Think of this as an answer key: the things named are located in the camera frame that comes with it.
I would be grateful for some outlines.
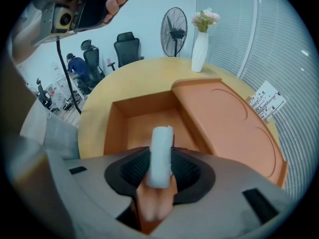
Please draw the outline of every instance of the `window blinds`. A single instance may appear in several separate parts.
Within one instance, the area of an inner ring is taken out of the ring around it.
[[[197,11],[212,8],[220,22],[208,29],[206,62],[237,75],[249,44],[253,0],[197,0]]]
[[[319,59],[302,19],[287,0],[258,0],[255,36],[242,79],[269,81],[287,99],[274,116],[289,162],[285,189],[298,200],[318,165]]]

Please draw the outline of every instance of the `white cylinder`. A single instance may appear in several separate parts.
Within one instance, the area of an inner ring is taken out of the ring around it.
[[[203,68],[208,51],[208,34],[198,32],[191,58],[191,70],[199,73]]]
[[[159,126],[153,129],[150,167],[146,184],[153,188],[169,187],[171,176],[171,154],[173,146],[173,128]]]

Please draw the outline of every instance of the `white card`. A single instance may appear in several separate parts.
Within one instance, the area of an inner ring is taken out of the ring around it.
[[[286,99],[268,81],[256,91],[249,105],[263,120],[270,119],[286,103]]]

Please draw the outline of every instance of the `black fan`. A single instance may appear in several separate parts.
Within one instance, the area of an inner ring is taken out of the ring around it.
[[[167,11],[161,22],[160,42],[168,57],[176,57],[187,36],[187,19],[184,12],[173,7]]]

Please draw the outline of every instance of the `orange box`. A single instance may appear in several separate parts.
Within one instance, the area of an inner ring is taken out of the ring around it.
[[[221,79],[180,80],[171,91],[113,102],[104,155],[150,146],[157,126],[172,126],[174,147],[244,163],[283,187],[288,170],[258,114]]]

